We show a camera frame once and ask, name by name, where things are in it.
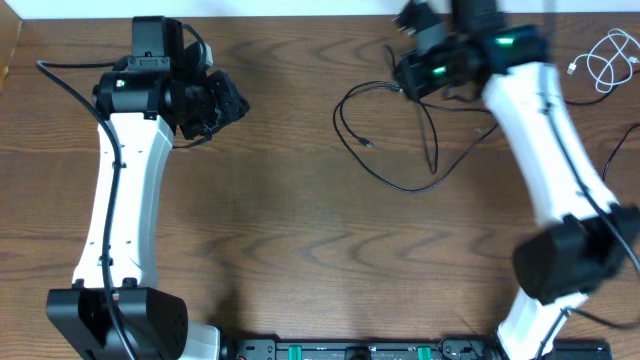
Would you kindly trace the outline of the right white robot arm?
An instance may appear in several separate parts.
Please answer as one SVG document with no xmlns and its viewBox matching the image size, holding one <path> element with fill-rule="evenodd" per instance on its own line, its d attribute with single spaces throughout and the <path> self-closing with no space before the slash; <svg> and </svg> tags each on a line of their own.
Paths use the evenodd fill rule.
<svg viewBox="0 0 640 360">
<path fill-rule="evenodd" d="M 514 251 L 519 290 L 491 356 L 540 359 L 589 295 L 635 260 L 639 211 L 620 205 L 591 163 L 545 34 L 532 24 L 509 25 L 493 1 L 455 1 L 451 8 L 445 24 L 424 1 L 405 5 L 395 21 L 415 47 L 393 75 L 413 101 L 474 84 L 502 129 L 540 232 Z"/>
</svg>

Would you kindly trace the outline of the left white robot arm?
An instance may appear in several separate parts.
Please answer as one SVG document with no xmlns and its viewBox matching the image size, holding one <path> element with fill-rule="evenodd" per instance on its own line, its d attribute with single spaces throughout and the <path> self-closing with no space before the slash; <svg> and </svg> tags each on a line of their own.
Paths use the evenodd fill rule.
<svg viewBox="0 0 640 360">
<path fill-rule="evenodd" d="M 48 293 L 50 322 L 84 359 L 218 359 L 216 327 L 189 318 L 158 287 L 156 229 L 174 138 L 202 145 L 250 109 L 213 67 L 193 28 L 164 16 L 132 21 L 132 52 L 102 65 L 85 108 L 97 120 L 100 160 L 89 231 L 71 284 Z"/>
</svg>

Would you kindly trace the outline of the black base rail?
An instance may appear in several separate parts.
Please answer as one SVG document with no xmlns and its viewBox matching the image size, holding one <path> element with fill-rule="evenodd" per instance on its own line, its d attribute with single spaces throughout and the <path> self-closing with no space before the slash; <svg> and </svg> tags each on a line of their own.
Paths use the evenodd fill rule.
<svg viewBox="0 0 640 360">
<path fill-rule="evenodd" d="M 493 338 L 447 336 L 426 341 L 286 341 L 226 339 L 220 360 L 507 360 Z"/>
</svg>

